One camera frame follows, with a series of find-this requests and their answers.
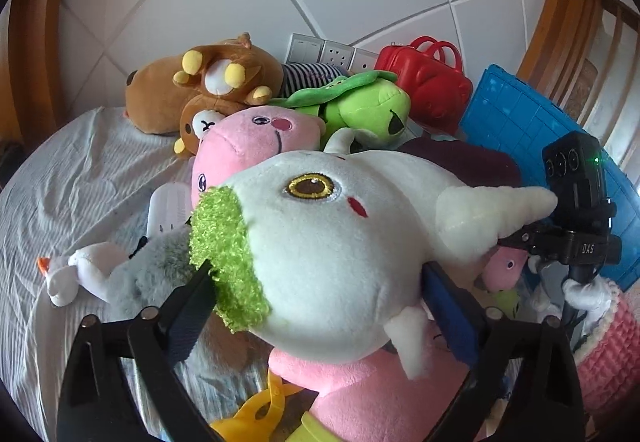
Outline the pink pig plush red dress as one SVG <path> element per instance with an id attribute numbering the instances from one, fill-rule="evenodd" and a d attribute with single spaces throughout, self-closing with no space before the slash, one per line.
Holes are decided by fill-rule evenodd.
<path id="1" fill-rule="evenodd" d="M 385 349 L 349 364 L 324 364 L 274 349 L 269 370 L 317 393 L 291 441 L 422 441 L 456 396 L 468 373 L 427 323 L 431 370 L 410 380 L 399 356 Z"/>

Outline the white unicorn plush green mane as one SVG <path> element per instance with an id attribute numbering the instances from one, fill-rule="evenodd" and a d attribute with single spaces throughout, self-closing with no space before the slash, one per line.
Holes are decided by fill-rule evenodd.
<path id="1" fill-rule="evenodd" d="M 471 280 L 500 240 L 547 218 L 541 187 L 471 187 L 426 159 L 350 150 L 290 151 L 195 200 L 190 255 L 209 262 L 216 313 L 305 361 L 346 364 L 386 344 L 409 378 L 428 366 L 421 273 L 436 262 Z"/>

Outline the pink knitted basket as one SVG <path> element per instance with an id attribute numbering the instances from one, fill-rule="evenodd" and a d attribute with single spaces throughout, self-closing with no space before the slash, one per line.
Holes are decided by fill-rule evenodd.
<path id="1" fill-rule="evenodd" d="M 602 424 L 639 398 L 639 322 L 620 288 L 604 283 L 611 304 L 574 352 L 585 409 Z"/>

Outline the small pink pig plush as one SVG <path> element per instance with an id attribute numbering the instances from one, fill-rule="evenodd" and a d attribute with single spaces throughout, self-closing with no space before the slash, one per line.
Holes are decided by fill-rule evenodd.
<path id="1" fill-rule="evenodd" d="M 528 252 L 523 249 L 499 247 L 480 273 L 486 291 L 510 291 L 518 283 L 528 257 Z"/>

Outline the dark maroon plush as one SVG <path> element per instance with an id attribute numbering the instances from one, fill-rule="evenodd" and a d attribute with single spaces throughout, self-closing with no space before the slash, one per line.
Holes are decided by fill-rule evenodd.
<path id="1" fill-rule="evenodd" d="M 520 169 L 513 159 L 486 147 L 423 136 L 401 144 L 398 150 L 435 163 L 470 187 L 518 188 L 522 185 Z"/>

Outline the blue foam storage box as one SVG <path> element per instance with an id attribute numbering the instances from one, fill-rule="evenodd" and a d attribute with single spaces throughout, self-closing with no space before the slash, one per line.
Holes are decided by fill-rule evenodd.
<path id="1" fill-rule="evenodd" d="M 544 185 L 542 150 L 567 132 L 582 129 L 559 106 L 500 66 L 491 64 L 460 121 L 466 141 L 506 153 L 526 185 Z M 602 275 L 624 291 L 639 278 L 639 195 L 607 154 L 602 155 L 606 193 L 617 206 L 613 233 L 622 239 L 622 261 Z"/>

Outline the yellow plastic toy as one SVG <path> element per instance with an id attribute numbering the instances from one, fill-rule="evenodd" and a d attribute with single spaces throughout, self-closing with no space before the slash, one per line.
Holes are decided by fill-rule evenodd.
<path id="1" fill-rule="evenodd" d="M 265 390 L 247 399 L 234 416 L 216 420 L 209 427 L 227 442 L 267 442 L 280 424 L 286 399 L 302 390 L 270 370 Z"/>

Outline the grey fluffy plush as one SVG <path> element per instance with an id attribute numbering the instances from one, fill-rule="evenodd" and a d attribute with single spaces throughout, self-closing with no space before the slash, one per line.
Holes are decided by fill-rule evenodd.
<path id="1" fill-rule="evenodd" d="M 153 237 L 131 259 L 117 266 L 106 281 L 110 321 L 134 318 L 146 306 L 161 306 L 171 292 L 191 280 L 190 225 Z M 232 334 L 212 314 L 195 343 L 186 367 L 207 379 L 239 373 L 250 364 L 250 340 Z"/>

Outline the red plastic handbag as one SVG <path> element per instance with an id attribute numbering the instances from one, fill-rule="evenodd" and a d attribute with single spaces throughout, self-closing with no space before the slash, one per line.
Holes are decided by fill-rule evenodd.
<path id="1" fill-rule="evenodd" d="M 454 44 L 420 36 L 409 45 L 386 46 L 374 68 L 397 76 L 396 85 L 407 92 L 409 116 L 416 124 L 456 134 L 473 84 Z"/>

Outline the grey striped bed sheet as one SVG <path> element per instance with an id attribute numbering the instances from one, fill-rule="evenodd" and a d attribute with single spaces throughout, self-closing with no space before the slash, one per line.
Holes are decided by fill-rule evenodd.
<path id="1" fill-rule="evenodd" d="M 102 315 L 85 291 L 51 305 L 39 256 L 70 255 L 94 243 L 134 251 L 153 191 L 188 181 L 191 164 L 167 137 L 146 136 L 122 109 L 80 115 L 17 169 L 1 192 L 1 380 L 28 424 L 55 438 L 65 361 L 80 319 Z"/>

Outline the light green turtle plush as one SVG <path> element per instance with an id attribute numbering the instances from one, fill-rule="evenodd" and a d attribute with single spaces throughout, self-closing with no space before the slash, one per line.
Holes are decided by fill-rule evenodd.
<path id="1" fill-rule="evenodd" d="M 396 80 L 393 72 L 379 70 L 339 76 L 322 87 L 299 89 L 269 104 L 322 119 L 326 132 L 321 147 L 342 128 L 365 130 L 366 144 L 378 147 L 399 137 L 408 121 L 410 97 Z"/>

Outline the large pink plush toy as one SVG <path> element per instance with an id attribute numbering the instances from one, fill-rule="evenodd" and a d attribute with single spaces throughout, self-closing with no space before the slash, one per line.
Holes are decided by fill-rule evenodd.
<path id="1" fill-rule="evenodd" d="M 282 106 L 253 106 L 204 133 L 192 165 L 191 203 L 211 187 L 280 153 L 313 151 L 326 132 L 321 118 Z"/>

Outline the black white striped plush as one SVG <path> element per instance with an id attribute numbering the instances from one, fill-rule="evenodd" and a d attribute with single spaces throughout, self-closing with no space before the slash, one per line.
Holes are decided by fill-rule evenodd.
<path id="1" fill-rule="evenodd" d="M 331 63 L 284 63 L 282 70 L 283 80 L 278 97 L 285 99 L 297 90 L 323 87 L 336 77 L 348 75 L 344 68 Z"/>

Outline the brown capybara plush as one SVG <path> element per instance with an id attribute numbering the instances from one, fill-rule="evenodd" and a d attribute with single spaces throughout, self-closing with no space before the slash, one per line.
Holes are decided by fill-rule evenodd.
<path id="1" fill-rule="evenodd" d="M 279 60 L 243 33 L 131 72 L 125 115 L 144 133 L 176 132 L 184 108 L 195 98 L 202 97 L 217 112 L 230 115 L 266 103 L 280 92 L 283 80 Z"/>

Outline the white wall socket panel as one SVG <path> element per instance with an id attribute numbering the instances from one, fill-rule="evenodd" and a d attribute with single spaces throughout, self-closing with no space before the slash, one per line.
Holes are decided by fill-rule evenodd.
<path id="1" fill-rule="evenodd" d="M 286 63 L 328 63 L 352 74 L 370 71 L 378 55 L 332 40 L 293 33 L 288 43 Z"/>

